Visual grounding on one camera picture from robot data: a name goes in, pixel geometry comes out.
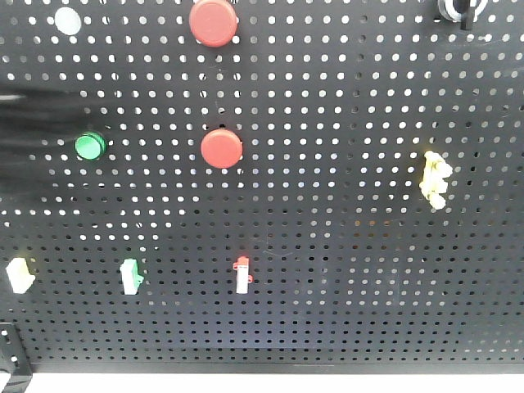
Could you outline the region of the blurred black robot arm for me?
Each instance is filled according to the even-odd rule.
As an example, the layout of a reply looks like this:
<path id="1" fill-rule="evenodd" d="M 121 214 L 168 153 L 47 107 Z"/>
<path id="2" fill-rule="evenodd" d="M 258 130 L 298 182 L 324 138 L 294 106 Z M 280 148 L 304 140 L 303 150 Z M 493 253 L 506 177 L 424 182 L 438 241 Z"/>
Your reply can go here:
<path id="1" fill-rule="evenodd" d="M 75 91 L 1 85 L 1 197 L 35 194 L 45 184 L 40 160 L 58 140 L 72 142 L 93 122 L 92 98 Z"/>

